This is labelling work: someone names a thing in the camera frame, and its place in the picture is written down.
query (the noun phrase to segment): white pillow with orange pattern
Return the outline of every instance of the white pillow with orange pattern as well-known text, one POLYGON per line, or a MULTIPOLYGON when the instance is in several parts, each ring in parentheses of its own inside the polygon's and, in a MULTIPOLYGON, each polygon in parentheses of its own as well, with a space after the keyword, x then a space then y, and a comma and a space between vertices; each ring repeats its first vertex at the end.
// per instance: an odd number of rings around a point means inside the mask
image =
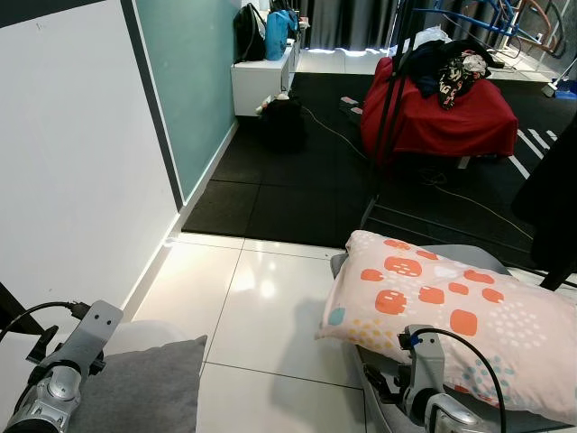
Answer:
MULTIPOLYGON (((490 361, 507 410, 575 424, 576 307, 567 298, 370 232, 353 232, 346 248, 317 337, 409 363, 397 340, 407 325, 453 331, 490 361)), ((450 337, 440 339, 444 383, 497 405, 481 360, 450 337)))

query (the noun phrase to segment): black metal rack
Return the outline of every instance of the black metal rack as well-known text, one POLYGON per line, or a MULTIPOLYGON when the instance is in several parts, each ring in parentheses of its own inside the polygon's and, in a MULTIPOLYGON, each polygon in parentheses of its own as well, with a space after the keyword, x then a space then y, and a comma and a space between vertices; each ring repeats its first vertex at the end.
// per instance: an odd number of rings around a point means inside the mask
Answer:
MULTIPOLYGON (((406 64, 408 57, 413 52, 413 45, 415 44, 415 38, 418 32, 419 21, 417 19, 417 15, 423 16, 426 12, 420 13, 416 12, 415 9, 418 8, 419 3, 424 3, 426 0, 401 0, 398 5, 398 14, 397 20, 394 25, 393 34, 397 35, 397 51, 395 56, 393 57, 393 68, 392 73, 389 78, 389 87, 387 89, 387 95, 385 96, 383 102, 383 110, 380 117, 380 124, 379 130, 377 134, 377 142, 374 146, 374 154, 371 158, 371 166, 369 171, 369 179, 368 179, 368 189, 369 189, 369 199, 367 207, 364 210, 362 215, 360 229, 363 229, 369 221, 379 223, 388 227, 392 227, 398 230, 401 230, 406 233, 410 233, 412 235, 417 235, 425 239, 429 239, 434 243, 437 244, 452 244, 445 239, 440 239, 437 237, 433 237, 428 234, 419 233, 414 230, 411 230, 407 227, 398 226, 396 224, 390 223, 389 221, 384 221, 376 216, 374 216, 374 211, 376 209, 391 212, 393 214, 401 215, 403 217, 411 218, 415 221, 419 221, 422 223, 427 223, 432 226, 443 228, 444 230, 450 230, 460 235, 466 235, 470 238, 482 240, 488 244, 495 244, 499 245, 504 248, 508 248, 509 250, 516 251, 518 253, 526 253, 529 254, 529 251, 524 250, 522 248, 518 248, 513 245, 503 244, 502 242, 488 239, 464 230, 460 230, 454 227, 450 227, 447 225, 443 225, 437 223, 435 221, 431 221, 420 216, 414 216, 406 212, 402 212, 391 207, 387 207, 379 203, 380 199, 380 173, 377 167, 377 160, 380 161, 387 161, 391 156, 393 149, 394 149, 394 142, 393 142, 393 131, 395 128, 395 124, 398 119, 398 112, 400 109, 400 102, 403 95, 403 90, 405 88, 405 82, 407 79, 407 75, 402 73, 403 67, 406 64), (405 40, 409 39, 408 49, 405 53, 403 53, 404 43, 405 40), (387 123, 387 116, 392 108, 392 116, 389 121, 389 125, 385 128, 387 123)), ((570 267, 564 267, 562 270, 554 270, 549 272, 548 274, 536 271, 534 269, 527 268, 526 266, 520 265, 519 263, 513 263, 510 261, 502 261, 505 266, 508 267, 515 267, 521 270, 532 272, 536 275, 544 277, 545 279, 541 282, 541 286, 549 289, 555 290, 557 289, 562 283, 568 284, 570 286, 576 287, 576 284, 573 284, 569 281, 565 281, 565 279, 571 274, 571 270, 574 269, 574 264, 570 267)))

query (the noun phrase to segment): red cushioned seat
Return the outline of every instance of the red cushioned seat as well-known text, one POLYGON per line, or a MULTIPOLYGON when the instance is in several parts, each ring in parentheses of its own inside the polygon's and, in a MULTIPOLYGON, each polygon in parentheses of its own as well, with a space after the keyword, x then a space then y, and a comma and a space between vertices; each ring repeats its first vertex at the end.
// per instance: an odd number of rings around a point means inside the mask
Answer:
MULTIPOLYGON (((364 149, 374 154, 380 116, 392 71, 392 59, 383 58, 375 71, 364 101, 361 134, 364 149)), ((397 93, 398 81, 393 89, 397 93)), ((392 116, 392 104, 385 131, 392 116)), ((472 89, 444 110, 438 96, 424 99, 410 78, 405 82, 397 124, 393 133, 394 152, 417 152, 444 156, 476 156, 495 153, 509 156, 517 139, 518 120, 499 88, 480 79, 472 89)))

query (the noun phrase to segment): blue bag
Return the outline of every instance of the blue bag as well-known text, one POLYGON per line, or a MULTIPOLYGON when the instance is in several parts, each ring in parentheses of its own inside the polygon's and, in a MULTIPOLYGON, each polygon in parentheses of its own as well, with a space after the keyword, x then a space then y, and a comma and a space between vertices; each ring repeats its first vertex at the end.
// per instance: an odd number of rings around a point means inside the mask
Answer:
POLYGON ((278 11, 267 17, 267 31, 264 37, 267 60, 278 60, 287 48, 289 27, 298 28, 298 18, 294 11, 278 11))

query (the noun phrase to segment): teal wall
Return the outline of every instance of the teal wall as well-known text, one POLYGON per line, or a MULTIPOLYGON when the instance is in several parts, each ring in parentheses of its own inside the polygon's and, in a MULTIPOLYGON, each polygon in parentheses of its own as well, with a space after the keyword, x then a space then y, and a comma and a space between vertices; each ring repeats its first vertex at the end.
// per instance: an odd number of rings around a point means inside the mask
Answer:
POLYGON ((230 67, 240 0, 137 0, 186 199, 234 122, 230 67))

